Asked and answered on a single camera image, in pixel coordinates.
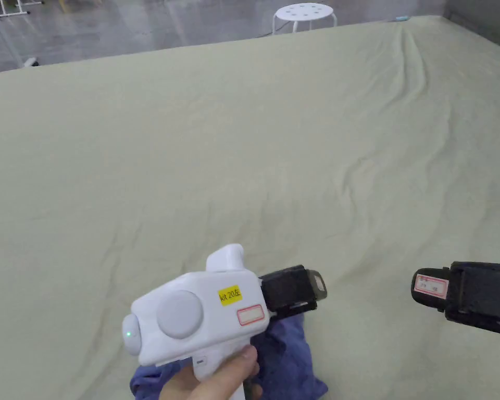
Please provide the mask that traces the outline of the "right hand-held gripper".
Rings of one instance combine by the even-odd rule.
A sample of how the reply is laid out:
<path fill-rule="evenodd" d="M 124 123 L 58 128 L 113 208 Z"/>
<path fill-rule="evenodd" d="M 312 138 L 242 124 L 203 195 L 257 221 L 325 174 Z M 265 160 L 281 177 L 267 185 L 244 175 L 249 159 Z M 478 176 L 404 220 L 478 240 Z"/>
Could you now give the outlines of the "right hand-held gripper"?
<path fill-rule="evenodd" d="M 455 261 L 450 267 L 417 270 L 413 300 L 448 321 L 500 334 L 500 264 Z"/>

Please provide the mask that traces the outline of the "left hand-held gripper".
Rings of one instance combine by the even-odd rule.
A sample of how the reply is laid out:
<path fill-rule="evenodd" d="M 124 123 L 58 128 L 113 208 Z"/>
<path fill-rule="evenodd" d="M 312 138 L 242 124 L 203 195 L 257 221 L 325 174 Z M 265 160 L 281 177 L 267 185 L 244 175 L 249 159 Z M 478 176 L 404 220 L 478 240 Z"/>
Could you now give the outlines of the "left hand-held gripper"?
<path fill-rule="evenodd" d="M 304 313 L 326 296 L 318 272 L 298 265 L 257 276 L 244 266 L 243 247 L 228 244 L 208 256 L 204 271 L 136 299 L 123 342 L 138 369 L 190 361 L 200 382 L 252 345 L 259 373 L 231 399 L 253 399 L 258 386 L 264 399 L 320 399 L 328 387 L 313 370 Z"/>

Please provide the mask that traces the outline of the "person's left hand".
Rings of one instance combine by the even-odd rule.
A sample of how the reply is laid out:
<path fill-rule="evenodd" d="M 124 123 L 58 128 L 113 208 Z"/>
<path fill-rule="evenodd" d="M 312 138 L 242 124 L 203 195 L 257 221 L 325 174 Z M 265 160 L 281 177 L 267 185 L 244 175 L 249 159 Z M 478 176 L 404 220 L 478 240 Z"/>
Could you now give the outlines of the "person's left hand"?
<path fill-rule="evenodd" d="M 200 382 L 188 362 L 141 367 L 130 382 L 135 399 L 231 399 L 243 382 L 259 373 L 257 349 L 248 345 Z"/>

